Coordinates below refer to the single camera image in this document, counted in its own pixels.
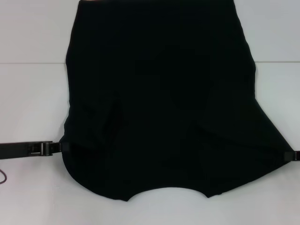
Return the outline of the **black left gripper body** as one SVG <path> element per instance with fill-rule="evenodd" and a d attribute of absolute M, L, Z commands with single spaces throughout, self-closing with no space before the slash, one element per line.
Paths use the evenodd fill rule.
<path fill-rule="evenodd" d="M 16 142 L 0 144 L 0 159 L 41 156 L 43 142 Z"/>

